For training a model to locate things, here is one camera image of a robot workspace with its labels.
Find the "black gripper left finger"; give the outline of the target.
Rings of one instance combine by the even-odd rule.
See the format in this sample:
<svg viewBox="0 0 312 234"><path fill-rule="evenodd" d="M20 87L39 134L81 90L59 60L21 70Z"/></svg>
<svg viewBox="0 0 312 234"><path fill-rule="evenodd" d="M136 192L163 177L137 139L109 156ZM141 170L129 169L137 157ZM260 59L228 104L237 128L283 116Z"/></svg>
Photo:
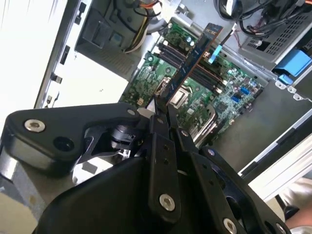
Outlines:
<svg viewBox="0 0 312 234"><path fill-rule="evenodd" d="M0 173L35 217L65 191L127 159L176 159L166 117L122 102L14 112L0 143Z"/></svg>

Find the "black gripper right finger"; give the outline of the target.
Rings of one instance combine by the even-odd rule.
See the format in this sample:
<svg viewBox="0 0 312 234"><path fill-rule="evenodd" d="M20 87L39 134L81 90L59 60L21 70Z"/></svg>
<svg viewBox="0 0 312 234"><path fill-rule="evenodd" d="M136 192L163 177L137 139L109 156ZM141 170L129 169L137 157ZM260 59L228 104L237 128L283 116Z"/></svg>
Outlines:
<svg viewBox="0 0 312 234"><path fill-rule="evenodd" d="M210 147L198 149L179 127L176 109L167 107L177 168L184 174L190 197L183 205L195 212L200 233L288 234L286 224Z"/></svg>

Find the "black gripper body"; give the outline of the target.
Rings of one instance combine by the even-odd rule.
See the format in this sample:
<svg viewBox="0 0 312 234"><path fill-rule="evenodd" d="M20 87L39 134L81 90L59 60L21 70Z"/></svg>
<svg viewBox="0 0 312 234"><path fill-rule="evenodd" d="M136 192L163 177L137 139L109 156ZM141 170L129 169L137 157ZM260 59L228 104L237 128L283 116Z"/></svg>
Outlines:
<svg viewBox="0 0 312 234"><path fill-rule="evenodd" d="M217 234L170 156L135 157L71 188L43 212L37 234Z"/></svg>

